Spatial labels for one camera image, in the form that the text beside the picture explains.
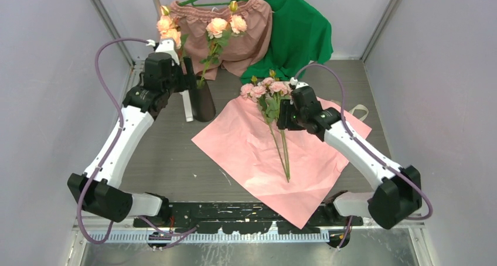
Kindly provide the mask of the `black conical vase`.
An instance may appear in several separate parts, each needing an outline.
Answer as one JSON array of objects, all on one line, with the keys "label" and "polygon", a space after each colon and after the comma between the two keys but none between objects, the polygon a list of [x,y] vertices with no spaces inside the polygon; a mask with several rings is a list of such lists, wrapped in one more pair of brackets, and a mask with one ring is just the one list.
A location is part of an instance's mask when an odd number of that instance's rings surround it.
[{"label": "black conical vase", "polygon": [[193,118],[199,122],[210,122],[216,115],[213,97],[206,80],[200,82],[197,77],[196,85],[189,90]]}]

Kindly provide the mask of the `peach rose stem with bud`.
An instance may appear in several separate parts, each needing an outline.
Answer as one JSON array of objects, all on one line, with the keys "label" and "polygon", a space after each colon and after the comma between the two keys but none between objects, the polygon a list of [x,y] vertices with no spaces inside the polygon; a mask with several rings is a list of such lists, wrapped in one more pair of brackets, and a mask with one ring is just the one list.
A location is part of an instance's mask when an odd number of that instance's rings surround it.
[{"label": "peach rose stem with bud", "polygon": [[187,32],[182,31],[182,28],[185,26],[185,16],[172,11],[169,6],[165,5],[161,5],[159,11],[161,15],[156,24],[159,35],[161,39],[171,38],[175,41],[176,52],[178,53],[183,72],[186,73],[184,57],[188,55],[185,45],[189,35]]}]

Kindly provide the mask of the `cream printed ribbon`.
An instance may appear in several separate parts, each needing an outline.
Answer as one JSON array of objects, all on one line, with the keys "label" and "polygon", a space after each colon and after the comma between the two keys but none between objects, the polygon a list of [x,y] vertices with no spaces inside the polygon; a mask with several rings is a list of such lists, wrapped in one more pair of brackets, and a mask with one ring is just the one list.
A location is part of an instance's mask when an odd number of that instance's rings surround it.
[{"label": "cream printed ribbon", "polygon": [[[336,104],[335,108],[341,114],[341,116],[345,117],[346,114],[341,113],[342,112],[341,103],[339,101],[336,101],[336,100],[332,100],[332,102]],[[364,122],[365,119],[369,115],[369,109],[363,104],[357,104],[348,111],[349,115],[351,115],[351,116],[354,116],[356,114],[356,112],[358,112],[359,114],[362,114],[361,116],[355,117],[357,120],[359,120],[361,122]]]}]

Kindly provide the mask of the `pink paper bouquet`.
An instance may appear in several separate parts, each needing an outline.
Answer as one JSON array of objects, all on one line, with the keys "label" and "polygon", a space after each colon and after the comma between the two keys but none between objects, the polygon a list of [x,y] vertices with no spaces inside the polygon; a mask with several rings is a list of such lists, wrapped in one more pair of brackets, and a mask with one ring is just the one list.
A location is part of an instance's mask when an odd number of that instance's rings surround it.
[{"label": "pink paper bouquet", "polygon": [[302,229],[349,161],[306,131],[286,131],[285,138],[289,179],[277,152],[277,127],[263,121],[250,99],[237,97],[192,142],[251,195]]}]

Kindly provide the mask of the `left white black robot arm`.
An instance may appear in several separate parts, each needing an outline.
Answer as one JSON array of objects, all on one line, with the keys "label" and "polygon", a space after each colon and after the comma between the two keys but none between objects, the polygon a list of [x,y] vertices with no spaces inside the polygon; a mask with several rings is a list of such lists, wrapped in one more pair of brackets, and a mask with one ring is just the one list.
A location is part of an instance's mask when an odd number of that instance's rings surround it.
[{"label": "left white black robot arm", "polygon": [[85,211],[113,222],[144,216],[158,227],[169,223],[169,200],[153,193],[128,193],[120,189],[125,169],[141,138],[174,93],[196,87],[192,59],[154,52],[144,61],[139,82],[118,106],[119,118],[94,161],[81,174],[71,174],[67,185]]}]

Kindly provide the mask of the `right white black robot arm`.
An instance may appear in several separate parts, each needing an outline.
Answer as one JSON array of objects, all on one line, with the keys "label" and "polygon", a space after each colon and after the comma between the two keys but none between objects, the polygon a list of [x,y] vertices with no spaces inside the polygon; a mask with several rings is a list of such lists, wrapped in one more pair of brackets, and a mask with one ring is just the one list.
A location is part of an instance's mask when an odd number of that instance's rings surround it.
[{"label": "right white black robot arm", "polygon": [[307,83],[292,87],[280,105],[279,129],[305,130],[342,154],[369,182],[370,193],[343,192],[325,210],[332,225],[349,216],[368,217],[390,230],[422,207],[421,179],[413,167],[401,167],[368,143],[336,108],[324,109]]}]

